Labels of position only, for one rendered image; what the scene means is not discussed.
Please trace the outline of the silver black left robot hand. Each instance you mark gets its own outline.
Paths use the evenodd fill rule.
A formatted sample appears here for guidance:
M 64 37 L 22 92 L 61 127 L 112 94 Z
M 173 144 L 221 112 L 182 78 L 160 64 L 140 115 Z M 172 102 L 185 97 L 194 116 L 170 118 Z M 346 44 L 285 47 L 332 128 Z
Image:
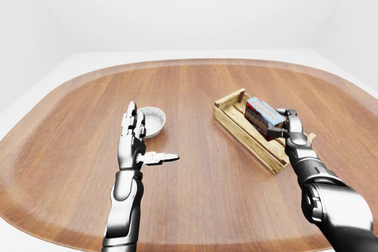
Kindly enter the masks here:
M 137 106 L 131 101 L 127 112 L 123 114 L 122 133 L 118 143 L 118 164 L 120 170 L 140 170 L 144 165 L 161 165 L 163 162 L 179 160 L 172 153 L 146 152 L 144 137 L 146 135 L 145 115 L 137 114 Z

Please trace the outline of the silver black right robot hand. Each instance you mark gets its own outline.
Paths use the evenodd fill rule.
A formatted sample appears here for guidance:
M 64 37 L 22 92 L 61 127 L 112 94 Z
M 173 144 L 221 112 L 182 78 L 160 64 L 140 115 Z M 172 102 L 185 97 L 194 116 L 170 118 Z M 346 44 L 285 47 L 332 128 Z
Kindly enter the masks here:
M 285 138 L 285 153 L 289 156 L 292 166 L 306 159 L 318 159 L 312 149 L 311 143 L 303 133 L 301 120 L 293 109 L 276 109 L 282 116 L 286 117 L 284 127 L 268 127 L 268 136 L 273 138 Z

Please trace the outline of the chocolate pudding box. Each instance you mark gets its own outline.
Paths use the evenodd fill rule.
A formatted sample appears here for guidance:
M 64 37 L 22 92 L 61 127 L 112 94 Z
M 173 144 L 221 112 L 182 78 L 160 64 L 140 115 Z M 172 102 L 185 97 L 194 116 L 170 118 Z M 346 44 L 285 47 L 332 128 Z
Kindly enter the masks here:
M 259 97 L 247 99 L 245 118 L 268 141 L 283 135 L 286 118 Z

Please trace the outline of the wooden slat tray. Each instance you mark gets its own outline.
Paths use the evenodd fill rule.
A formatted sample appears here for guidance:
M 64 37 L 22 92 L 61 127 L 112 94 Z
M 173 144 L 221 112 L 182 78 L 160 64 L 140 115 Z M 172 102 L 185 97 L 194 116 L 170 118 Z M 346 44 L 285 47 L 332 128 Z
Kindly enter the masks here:
M 244 117 L 246 100 L 250 96 L 239 89 L 215 101 L 213 117 L 243 146 L 259 159 L 273 174 L 289 165 L 285 154 L 285 139 L 267 141 Z

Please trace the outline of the grey patterned bowl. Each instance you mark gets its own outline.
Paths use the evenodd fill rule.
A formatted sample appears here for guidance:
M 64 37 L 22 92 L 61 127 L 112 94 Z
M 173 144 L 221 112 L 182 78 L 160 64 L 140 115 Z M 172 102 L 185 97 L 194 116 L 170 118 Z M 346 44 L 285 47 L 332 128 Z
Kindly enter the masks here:
M 165 113 L 157 107 L 143 107 L 137 110 L 137 113 L 145 115 L 145 139 L 152 138 L 159 134 L 165 125 Z

